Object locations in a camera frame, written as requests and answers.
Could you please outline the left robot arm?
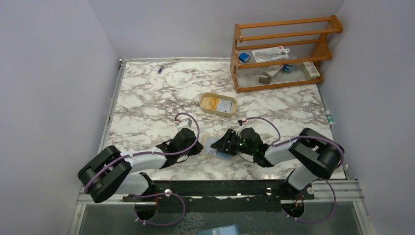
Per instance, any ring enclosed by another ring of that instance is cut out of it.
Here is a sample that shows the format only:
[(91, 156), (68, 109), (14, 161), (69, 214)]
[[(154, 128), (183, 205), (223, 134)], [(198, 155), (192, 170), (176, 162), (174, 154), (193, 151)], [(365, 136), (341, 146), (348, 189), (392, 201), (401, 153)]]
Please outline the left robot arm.
[(203, 148), (188, 128), (149, 150), (122, 153), (109, 145), (81, 168), (77, 177), (95, 203), (114, 194), (135, 194), (148, 201), (153, 197), (155, 183), (146, 170), (170, 167), (179, 163), (180, 157), (197, 155)]

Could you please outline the white VIP credit card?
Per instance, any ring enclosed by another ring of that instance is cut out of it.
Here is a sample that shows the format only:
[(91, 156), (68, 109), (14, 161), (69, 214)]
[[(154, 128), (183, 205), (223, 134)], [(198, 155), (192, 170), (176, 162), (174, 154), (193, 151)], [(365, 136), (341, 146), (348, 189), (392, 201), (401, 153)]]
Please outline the white VIP credit card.
[(221, 99), (216, 110), (222, 113), (231, 113), (233, 108), (233, 101), (227, 99)]

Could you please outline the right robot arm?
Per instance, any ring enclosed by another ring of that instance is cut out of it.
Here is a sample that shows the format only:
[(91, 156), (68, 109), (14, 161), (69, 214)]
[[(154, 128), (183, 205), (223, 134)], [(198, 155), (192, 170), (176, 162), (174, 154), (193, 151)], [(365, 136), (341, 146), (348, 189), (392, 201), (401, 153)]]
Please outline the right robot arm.
[(328, 180), (343, 163), (345, 153), (336, 142), (311, 128), (304, 128), (298, 136), (274, 145), (263, 142), (251, 127), (239, 131), (228, 129), (222, 138), (211, 144), (211, 148), (230, 156), (250, 155), (261, 167), (299, 160), (301, 166), (290, 173), (282, 186), (283, 195), (288, 199), (295, 199), (317, 179)]

